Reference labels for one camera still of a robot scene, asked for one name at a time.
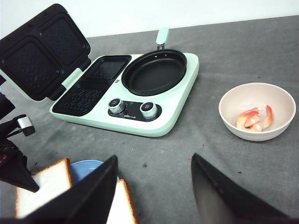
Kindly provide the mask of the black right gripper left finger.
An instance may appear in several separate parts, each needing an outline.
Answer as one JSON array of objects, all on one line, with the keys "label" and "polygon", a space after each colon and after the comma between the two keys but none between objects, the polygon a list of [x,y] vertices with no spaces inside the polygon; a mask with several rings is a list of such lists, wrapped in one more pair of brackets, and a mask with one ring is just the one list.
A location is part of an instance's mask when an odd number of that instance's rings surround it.
[{"label": "black right gripper left finger", "polygon": [[21,220],[22,224],[104,224],[113,201],[118,161],[115,155],[70,190]]}]

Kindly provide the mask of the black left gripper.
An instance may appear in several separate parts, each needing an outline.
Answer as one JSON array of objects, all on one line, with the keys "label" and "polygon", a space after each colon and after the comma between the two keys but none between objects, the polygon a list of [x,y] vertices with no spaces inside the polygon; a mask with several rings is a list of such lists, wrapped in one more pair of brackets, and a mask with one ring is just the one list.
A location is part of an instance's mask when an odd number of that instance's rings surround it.
[{"label": "black left gripper", "polygon": [[[13,103],[0,93],[0,119],[14,109]],[[0,124],[0,180],[31,192],[37,192],[39,186],[27,169],[27,157],[16,147],[6,148],[5,146],[9,137],[19,133],[25,136],[35,133],[31,119],[26,114]]]}]

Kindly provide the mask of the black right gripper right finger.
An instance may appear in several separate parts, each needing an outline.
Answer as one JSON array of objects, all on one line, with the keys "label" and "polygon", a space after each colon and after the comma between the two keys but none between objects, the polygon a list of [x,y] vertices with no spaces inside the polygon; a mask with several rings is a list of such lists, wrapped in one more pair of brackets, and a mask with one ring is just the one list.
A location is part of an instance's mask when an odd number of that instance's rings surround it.
[{"label": "black right gripper right finger", "polygon": [[199,154],[192,185],[202,224],[290,224],[292,218],[229,179]]}]

